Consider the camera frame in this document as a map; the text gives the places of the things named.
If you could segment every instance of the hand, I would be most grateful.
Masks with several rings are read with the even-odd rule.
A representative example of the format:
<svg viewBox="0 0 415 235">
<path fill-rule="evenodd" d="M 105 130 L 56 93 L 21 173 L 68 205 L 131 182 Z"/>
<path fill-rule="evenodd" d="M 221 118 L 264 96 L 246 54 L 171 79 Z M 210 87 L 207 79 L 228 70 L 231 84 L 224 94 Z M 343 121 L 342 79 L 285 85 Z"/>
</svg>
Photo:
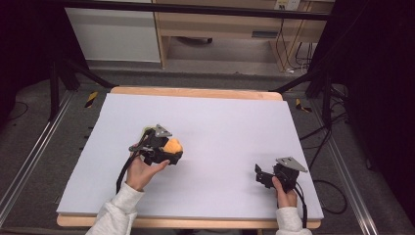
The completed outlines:
<svg viewBox="0 0 415 235">
<path fill-rule="evenodd" d="M 272 177 L 272 183 L 275 187 L 275 197 L 278 200 L 278 208 L 297 207 L 297 194 L 294 190 L 284 192 L 283 185 L 277 177 Z"/>
<path fill-rule="evenodd" d="M 143 191 L 144 186 L 150 182 L 153 176 L 163 170 L 169 163 L 170 160 L 165 160 L 160 164 L 147 165 L 140 157 L 137 157 L 127 170 L 126 184 L 137 191 Z"/>
</svg>

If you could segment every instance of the wooden table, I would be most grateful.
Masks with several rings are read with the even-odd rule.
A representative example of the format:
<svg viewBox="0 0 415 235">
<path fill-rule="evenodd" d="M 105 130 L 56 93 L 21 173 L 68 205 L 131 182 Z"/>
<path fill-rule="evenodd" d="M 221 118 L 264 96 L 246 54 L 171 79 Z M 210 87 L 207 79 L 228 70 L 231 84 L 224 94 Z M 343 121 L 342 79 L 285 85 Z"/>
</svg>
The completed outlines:
<svg viewBox="0 0 415 235">
<path fill-rule="evenodd" d="M 180 96 L 180 97 L 204 97 L 220 99 L 250 99 L 250 100 L 278 100 L 282 96 L 275 92 L 260 92 L 252 90 L 212 90 L 189 88 L 159 88 L 159 87 L 116 87 L 111 93 Z M 57 222 L 64 227 L 90 227 L 95 221 L 96 215 L 59 214 Z M 319 219 L 309 219 L 308 228 L 318 228 Z M 137 217 L 133 227 L 141 228 L 239 228 L 239 229 L 276 229 L 278 223 L 272 220 L 224 220 L 224 219 L 182 219 L 182 218 L 146 218 Z"/>
</svg>

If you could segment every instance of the white sleeve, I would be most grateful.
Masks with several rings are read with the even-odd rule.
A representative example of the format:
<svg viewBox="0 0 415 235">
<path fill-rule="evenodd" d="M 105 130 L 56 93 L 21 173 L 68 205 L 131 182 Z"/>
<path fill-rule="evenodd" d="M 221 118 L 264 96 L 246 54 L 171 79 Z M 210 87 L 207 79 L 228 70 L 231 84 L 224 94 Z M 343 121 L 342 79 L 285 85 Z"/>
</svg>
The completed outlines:
<svg viewBox="0 0 415 235">
<path fill-rule="evenodd" d="M 297 208 L 281 208 L 277 210 L 279 230 L 276 235 L 310 235 L 311 231 L 302 228 Z"/>
<path fill-rule="evenodd" d="M 132 223 L 137 216 L 135 206 L 143 195 L 143 192 L 137 192 L 123 183 L 115 197 L 101 207 L 94 225 L 86 234 L 130 234 Z"/>
</svg>

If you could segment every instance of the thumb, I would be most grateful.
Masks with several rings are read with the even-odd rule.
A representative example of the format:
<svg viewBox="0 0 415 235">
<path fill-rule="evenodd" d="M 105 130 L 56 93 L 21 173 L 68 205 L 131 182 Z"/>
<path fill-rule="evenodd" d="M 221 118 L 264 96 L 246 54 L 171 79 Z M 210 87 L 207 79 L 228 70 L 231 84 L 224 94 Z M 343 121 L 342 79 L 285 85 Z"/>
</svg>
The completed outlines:
<svg viewBox="0 0 415 235">
<path fill-rule="evenodd" d="M 155 173 L 162 171 L 165 167 L 170 164 L 170 160 L 164 160 L 160 164 L 154 166 Z"/>
<path fill-rule="evenodd" d="M 283 185 L 281 184 L 280 180 L 277 177 L 275 176 L 272 177 L 272 183 L 274 184 L 274 187 L 277 191 L 279 192 L 284 191 Z"/>
</svg>

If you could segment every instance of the white sheet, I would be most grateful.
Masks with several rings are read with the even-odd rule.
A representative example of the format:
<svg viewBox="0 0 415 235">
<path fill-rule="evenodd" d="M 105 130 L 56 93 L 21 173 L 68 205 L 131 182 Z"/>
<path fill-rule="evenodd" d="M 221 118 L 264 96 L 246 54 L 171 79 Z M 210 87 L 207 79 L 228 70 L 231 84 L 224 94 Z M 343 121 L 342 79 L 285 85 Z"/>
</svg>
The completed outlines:
<svg viewBox="0 0 415 235">
<path fill-rule="evenodd" d="M 274 219 L 274 189 L 255 181 L 254 165 L 272 172 L 292 156 L 306 167 L 286 102 L 108 94 L 57 212 L 97 213 L 115 195 L 128 147 L 157 123 L 184 154 L 145 188 L 139 216 Z M 323 218 L 310 174 L 298 183 L 308 218 Z"/>
</svg>

